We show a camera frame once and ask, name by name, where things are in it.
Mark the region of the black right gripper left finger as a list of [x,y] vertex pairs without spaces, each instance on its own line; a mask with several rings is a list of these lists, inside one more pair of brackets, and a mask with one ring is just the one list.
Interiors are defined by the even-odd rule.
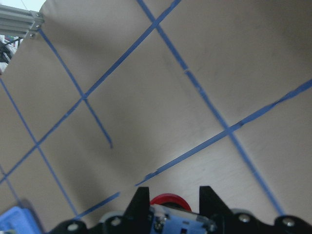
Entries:
[[126,221],[149,221],[150,191],[148,187],[138,187],[123,214]]

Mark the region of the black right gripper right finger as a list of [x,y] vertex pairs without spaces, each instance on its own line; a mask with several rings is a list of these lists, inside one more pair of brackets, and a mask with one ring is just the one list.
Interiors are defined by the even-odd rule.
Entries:
[[211,186],[199,187],[199,214],[209,219],[228,218],[234,215]]

